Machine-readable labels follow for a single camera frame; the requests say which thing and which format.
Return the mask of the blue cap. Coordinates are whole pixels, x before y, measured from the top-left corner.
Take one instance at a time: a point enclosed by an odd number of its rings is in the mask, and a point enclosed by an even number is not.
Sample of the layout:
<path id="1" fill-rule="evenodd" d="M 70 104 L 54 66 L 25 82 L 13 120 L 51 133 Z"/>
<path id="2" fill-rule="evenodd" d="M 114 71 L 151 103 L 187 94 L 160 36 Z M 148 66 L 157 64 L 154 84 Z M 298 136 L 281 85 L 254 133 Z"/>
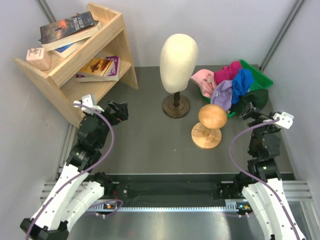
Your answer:
<path id="1" fill-rule="evenodd" d="M 249 69 L 242 68 L 232 80 L 232 100 L 231 104 L 235 105 L 240 98 L 244 96 L 255 82 L 254 77 Z"/>

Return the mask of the magenta cap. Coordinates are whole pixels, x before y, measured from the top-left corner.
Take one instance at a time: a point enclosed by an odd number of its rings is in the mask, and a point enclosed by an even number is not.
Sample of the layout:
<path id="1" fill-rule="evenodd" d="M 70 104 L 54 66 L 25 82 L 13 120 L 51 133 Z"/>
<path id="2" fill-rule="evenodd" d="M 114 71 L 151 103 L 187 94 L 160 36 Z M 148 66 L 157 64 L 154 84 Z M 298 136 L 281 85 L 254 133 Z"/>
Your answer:
<path id="1" fill-rule="evenodd" d="M 214 73 L 214 80 L 216 84 L 219 85 L 225 80 L 232 81 L 239 73 L 240 69 L 242 69 L 240 61 L 234 61 L 229 66 L 224 66 L 222 70 L 219 70 Z"/>

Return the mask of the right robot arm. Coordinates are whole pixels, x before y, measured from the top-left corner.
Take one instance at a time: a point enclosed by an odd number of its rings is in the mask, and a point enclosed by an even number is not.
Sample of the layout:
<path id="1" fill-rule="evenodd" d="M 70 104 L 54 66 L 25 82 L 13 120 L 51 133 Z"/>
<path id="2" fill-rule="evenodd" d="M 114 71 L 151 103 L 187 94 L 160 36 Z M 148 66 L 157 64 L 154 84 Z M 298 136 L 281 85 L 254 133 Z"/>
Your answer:
<path id="1" fill-rule="evenodd" d="M 245 198 L 255 215 L 266 240 L 304 240 L 306 237 L 289 207 L 283 180 L 275 158 L 280 155 L 281 140 L 276 133 L 288 130 L 294 116 L 287 112 L 262 114 L 249 102 L 240 114 L 251 132 L 247 170 L 240 170 L 235 179 L 233 192 Z"/>

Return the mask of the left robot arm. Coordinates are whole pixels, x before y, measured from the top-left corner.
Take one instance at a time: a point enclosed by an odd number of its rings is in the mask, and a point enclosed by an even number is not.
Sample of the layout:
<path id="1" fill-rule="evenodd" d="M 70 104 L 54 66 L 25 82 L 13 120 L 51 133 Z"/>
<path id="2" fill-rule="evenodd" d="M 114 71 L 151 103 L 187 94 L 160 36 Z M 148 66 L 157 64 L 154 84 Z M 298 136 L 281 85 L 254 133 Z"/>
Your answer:
<path id="1" fill-rule="evenodd" d="M 108 175 L 90 172 L 107 157 L 101 149 L 107 136 L 114 135 L 113 126 L 129 118 L 128 104 L 110 101 L 103 109 L 81 100 L 75 101 L 74 106 L 85 113 L 77 132 L 77 144 L 42 206 L 32 217 L 22 220 L 20 228 L 27 240 L 66 240 L 87 210 L 105 205 L 117 211 L 123 204 Z"/>

